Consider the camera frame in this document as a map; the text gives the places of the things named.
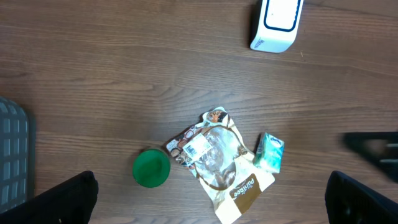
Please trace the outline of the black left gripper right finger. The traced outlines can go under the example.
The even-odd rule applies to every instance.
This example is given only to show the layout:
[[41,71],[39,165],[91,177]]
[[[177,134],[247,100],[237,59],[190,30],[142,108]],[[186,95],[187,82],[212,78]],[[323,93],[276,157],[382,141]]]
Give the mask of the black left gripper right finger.
[[330,224],[397,224],[397,203],[352,177],[333,171],[325,205]]

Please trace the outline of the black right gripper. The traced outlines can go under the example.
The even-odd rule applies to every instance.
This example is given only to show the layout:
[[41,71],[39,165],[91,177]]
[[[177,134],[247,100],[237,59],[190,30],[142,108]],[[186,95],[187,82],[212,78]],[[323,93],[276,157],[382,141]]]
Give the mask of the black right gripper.
[[342,141],[348,149],[397,182],[397,131],[344,133]]

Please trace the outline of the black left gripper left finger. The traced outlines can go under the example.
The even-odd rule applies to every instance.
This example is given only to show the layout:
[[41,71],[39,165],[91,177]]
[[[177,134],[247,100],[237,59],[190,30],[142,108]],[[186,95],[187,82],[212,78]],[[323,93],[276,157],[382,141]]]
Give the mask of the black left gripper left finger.
[[98,199],[98,181],[86,170],[1,214],[1,224],[87,224]]

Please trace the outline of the green lid jar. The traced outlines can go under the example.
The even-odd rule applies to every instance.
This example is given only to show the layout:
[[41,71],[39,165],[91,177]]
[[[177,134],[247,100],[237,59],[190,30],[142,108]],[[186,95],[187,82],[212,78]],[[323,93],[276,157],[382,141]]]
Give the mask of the green lid jar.
[[170,174],[168,155],[161,149],[143,150],[134,160],[132,175],[135,181],[146,188],[162,185]]

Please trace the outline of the small teal tissue pack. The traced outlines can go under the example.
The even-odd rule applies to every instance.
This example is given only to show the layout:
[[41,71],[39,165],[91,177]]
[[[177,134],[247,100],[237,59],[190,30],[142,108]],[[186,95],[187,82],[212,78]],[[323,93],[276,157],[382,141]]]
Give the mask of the small teal tissue pack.
[[264,133],[257,147],[254,165],[273,174],[279,174],[284,153],[284,142],[275,136]]

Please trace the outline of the beige brown snack pouch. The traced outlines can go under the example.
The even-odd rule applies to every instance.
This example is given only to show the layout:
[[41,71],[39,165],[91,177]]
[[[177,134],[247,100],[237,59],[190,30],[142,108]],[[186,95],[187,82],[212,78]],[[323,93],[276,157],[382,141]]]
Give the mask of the beige brown snack pouch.
[[222,106],[203,113],[201,122],[171,139],[166,148],[199,180],[222,224],[235,222],[275,181],[254,165],[254,153]]

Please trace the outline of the white barcode scanner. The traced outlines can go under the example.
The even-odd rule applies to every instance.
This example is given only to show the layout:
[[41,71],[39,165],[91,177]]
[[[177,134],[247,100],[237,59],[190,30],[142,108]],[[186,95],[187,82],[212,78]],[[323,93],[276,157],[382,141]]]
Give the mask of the white barcode scanner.
[[279,54],[295,41],[303,0],[258,0],[250,49]]

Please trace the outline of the black mesh basket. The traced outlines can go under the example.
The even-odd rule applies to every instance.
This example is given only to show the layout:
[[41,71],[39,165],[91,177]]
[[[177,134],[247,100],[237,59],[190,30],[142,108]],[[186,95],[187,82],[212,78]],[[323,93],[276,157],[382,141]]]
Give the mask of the black mesh basket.
[[23,107],[1,98],[1,213],[34,197],[36,123]]

